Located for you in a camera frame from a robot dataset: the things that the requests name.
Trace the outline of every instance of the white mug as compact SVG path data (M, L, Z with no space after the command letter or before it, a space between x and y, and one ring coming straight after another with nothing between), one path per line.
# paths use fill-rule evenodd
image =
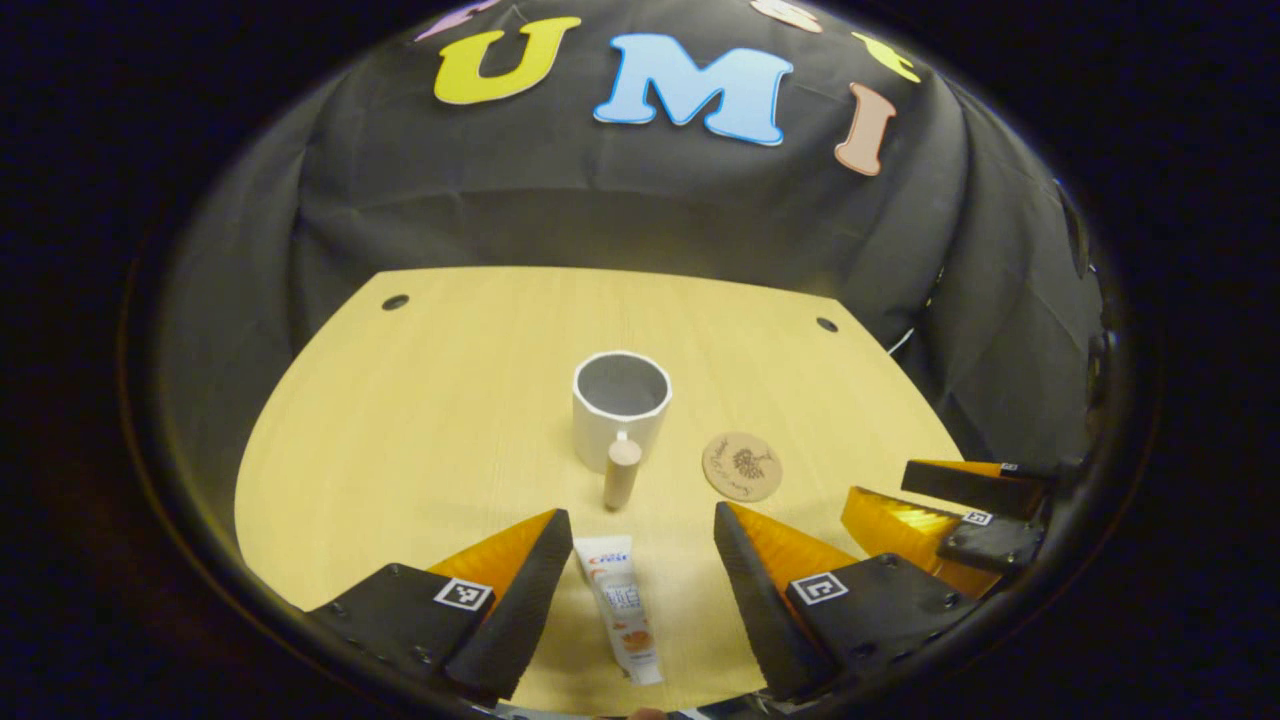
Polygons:
M648 455L671 402L671 375L644 355L596 352L573 370L573 450L604 473L609 446L630 439Z

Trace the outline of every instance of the letter u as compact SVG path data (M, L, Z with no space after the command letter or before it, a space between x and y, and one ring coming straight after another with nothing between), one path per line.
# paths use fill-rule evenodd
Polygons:
M520 28L529 36L525 55L516 69L498 77L480 77L480 61L489 46L503 36L500 29L449 44L440 50L444 61L435 76L435 96L451 105L471 105L524 92L547 77L564 33L580 24L581 18L548 18Z

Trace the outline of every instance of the black cloth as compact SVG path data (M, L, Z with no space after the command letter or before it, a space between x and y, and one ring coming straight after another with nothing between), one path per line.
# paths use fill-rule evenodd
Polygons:
M288 109L229 168L178 238L155 328L155 410L205 510L233 532L253 421L324 322L381 270L617 268L838 299L904 366L970 459L1044 462L1084 450L1097 284L1076 274L1052 173L991 110L911 58L914 83L858 29L820 35L731 0L503 1L421 42L389 38ZM503 100L433 94L439 50L502 29L481 74L515 68L518 29L575 15L550 73ZM781 146L712 135L703 118L605 124L609 40L676 37L700 65L733 47L790 60ZM856 102L897 109L867 177L833 156Z

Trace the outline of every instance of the toothpaste tube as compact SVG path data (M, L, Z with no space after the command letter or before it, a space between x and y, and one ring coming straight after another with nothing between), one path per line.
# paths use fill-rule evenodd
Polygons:
M604 616L613 657L632 685L660 683L658 650L631 566L631 536L575 538L573 550Z

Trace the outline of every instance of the light wood tabletop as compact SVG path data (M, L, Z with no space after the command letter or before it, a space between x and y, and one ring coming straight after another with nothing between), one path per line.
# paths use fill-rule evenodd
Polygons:
M390 297L408 301L393 310ZM818 318L835 323L836 332ZM573 454L575 366L646 355L673 397L630 502ZM666 682L632 687L572 555L511 703L581 715L696 707L758 691L712 537L723 496L705 445L742 430L782 462L750 505L858 557L840 523L858 484L899 489L908 459L960 460L924 398L835 300L689 277L564 268L375 275L311 340L268 401L239 469L250 568L312 610L388 562L429 568L563 507L576 537L630 534Z

